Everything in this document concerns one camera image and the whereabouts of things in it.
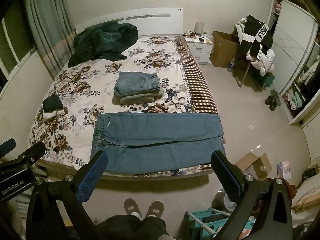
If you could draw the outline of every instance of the dark green blanket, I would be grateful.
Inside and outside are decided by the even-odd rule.
[[[75,53],[69,67],[91,59],[103,58],[111,61],[126,59],[121,53],[136,43],[137,27],[130,23],[107,22],[88,28],[78,34],[73,42]]]

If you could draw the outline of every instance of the green curtain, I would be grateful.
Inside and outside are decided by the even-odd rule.
[[[74,53],[75,33],[63,0],[25,0],[25,5],[38,51],[55,77]]]

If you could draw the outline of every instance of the nightstand drawer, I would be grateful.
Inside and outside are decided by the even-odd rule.
[[[192,55],[196,58],[197,62],[210,62],[210,54],[209,53],[201,53],[201,52],[193,52]]]
[[[212,44],[210,43],[193,43],[193,42],[188,42],[188,46],[191,50],[192,53],[211,53],[212,50]]]

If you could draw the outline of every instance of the white headboard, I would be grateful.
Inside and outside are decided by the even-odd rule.
[[[76,33],[103,22],[130,23],[137,27],[139,36],[182,34],[182,8],[144,8],[112,13],[76,25]]]

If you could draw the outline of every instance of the white nightstand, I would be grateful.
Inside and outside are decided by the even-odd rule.
[[[193,56],[195,56],[197,62],[210,63],[210,54],[212,51],[213,43],[205,36],[196,36],[195,38],[184,37]]]

